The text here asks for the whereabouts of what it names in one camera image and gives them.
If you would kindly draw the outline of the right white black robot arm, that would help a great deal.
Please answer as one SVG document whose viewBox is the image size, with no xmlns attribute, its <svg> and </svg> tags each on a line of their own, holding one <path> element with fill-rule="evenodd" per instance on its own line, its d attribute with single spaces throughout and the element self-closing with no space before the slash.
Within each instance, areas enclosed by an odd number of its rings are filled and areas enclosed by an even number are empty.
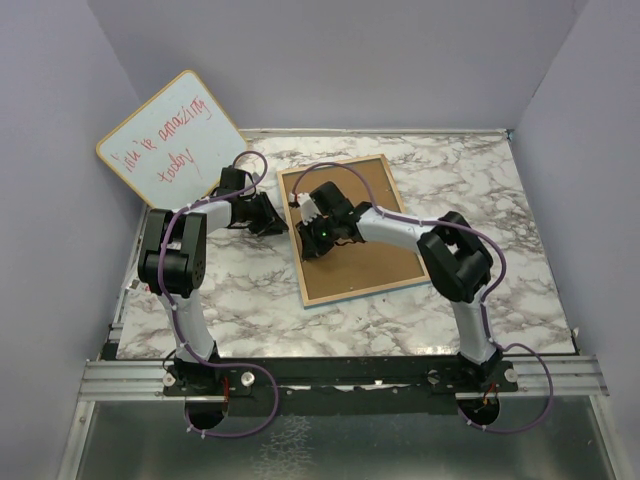
<svg viewBox="0 0 640 480">
<path fill-rule="evenodd" d="M 427 220 L 372 202 L 353 205 L 332 182 L 311 193 L 291 193 L 289 205 L 301 214 L 296 231 L 304 260 L 325 256 L 341 241 L 383 243 L 420 255 L 432 286 L 451 302 L 460 340 L 461 383 L 481 391 L 494 381 L 502 354 L 492 341 L 482 306 L 493 258 L 461 214 L 451 211 Z"/>
</svg>

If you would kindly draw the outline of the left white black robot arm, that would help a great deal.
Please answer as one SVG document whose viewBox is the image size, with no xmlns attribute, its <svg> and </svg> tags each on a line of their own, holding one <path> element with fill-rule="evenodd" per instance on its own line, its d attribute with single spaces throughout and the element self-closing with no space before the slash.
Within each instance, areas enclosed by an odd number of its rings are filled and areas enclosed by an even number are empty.
<svg viewBox="0 0 640 480">
<path fill-rule="evenodd" d="M 176 369 L 187 371 L 186 382 L 202 395 L 214 392 L 221 380 L 220 369 L 212 364 L 219 355 L 199 294 L 207 235 L 219 229 L 248 230 L 258 237 L 288 231 L 268 195 L 256 189 L 258 179 L 257 174 L 225 167 L 219 185 L 195 209 L 176 214 L 154 208 L 147 216 L 138 277 L 167 313 L 176 342 Z"/>
</svg>

